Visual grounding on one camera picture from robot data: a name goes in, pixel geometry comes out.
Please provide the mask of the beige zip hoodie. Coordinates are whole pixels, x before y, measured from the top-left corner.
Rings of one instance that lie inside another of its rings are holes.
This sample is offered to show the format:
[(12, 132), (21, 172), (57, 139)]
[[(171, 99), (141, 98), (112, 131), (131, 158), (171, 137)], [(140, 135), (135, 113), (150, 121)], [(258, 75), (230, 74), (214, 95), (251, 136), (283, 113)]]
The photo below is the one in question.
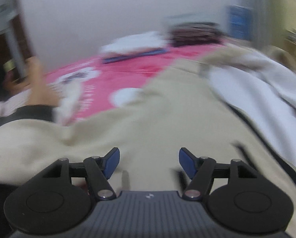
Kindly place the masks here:
[[(225, 46), (179, 60), (125, 106), (70, 126), (21, 119), (0, 126), (0, 231), (5, 237), (296, 237), (296, 169), (248, 113), (215, 92), (209, 72), (261, 70), (272, 86), (282, 65)], [(93, 200), (83, 161), (120, 151), (108, 180), (113, 200)], [(191, 182), (185, 147), (216, 161), (202, 201), (182, 198)]]

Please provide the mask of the pink floral blanket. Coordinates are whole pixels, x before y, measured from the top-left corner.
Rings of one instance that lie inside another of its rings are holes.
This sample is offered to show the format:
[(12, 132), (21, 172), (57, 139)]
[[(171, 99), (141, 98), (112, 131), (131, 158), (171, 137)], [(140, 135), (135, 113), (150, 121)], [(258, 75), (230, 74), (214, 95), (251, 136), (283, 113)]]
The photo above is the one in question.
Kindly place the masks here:
[(82, 82), (81, 102), (72, 121), (121, 107), (134, 99), (141, 87), (177, 59), (197, 59), (219, 48), (219, 44), (168, 48), (166, 53), (104, 64), (100, 57), (69, 64), (46, 75), (49, 83)]

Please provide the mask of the folded purple cloth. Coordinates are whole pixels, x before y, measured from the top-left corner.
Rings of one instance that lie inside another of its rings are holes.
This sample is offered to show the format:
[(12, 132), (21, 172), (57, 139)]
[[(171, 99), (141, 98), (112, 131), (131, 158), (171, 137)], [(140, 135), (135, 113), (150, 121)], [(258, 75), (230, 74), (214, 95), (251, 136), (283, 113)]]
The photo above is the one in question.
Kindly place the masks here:
[(114, 63), (114, 62), (119, 62), (119, 61), (130, 60), (130, 59), (133, 59), (133, 58), (164, 54), (164, 53), (167, 53), (167, 52), (168, 52), (168, 50), (165, 49), (165, 48), (156, 49), (156, 50), (153, 50), (153, 51), (150, 51), (150, 52), (137, 53), (137, 54), (133, 54), (133, 55), (122, 55), (120, 57), (102, 59), (102, 63), (103, 64)]

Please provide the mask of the folded grey brown blankets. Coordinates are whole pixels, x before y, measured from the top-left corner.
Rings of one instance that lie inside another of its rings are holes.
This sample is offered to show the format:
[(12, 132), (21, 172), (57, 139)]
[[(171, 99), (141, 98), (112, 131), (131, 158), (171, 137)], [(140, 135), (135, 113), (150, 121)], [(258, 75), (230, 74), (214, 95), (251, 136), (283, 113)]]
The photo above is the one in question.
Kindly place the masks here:
[(174, 25), (169, 29), (172, 46), (220, 44), (223, 32), (212, 22), (191, 22)]

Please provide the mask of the folded white towel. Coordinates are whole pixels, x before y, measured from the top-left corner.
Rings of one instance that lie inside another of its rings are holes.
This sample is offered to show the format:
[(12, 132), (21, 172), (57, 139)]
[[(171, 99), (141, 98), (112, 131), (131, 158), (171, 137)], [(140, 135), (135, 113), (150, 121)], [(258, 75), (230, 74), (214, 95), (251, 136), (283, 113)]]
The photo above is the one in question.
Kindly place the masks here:
[(102, 46), (99, 53), (104, 57), (112, 58), (151, 52), (167, 46), (167, 40), (159, 32), (149, 31), (114, 39), (111, 43)]

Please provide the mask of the blue water jug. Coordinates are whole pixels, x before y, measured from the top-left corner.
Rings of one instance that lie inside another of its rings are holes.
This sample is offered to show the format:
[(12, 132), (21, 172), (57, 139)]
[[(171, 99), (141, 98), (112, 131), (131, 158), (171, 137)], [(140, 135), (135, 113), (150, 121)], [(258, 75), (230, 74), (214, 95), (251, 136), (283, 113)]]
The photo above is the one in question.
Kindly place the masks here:
[(231, 5), (228, 9), (229, 35), (232, 38), (251, 41), (252, 10), (250, 8)]

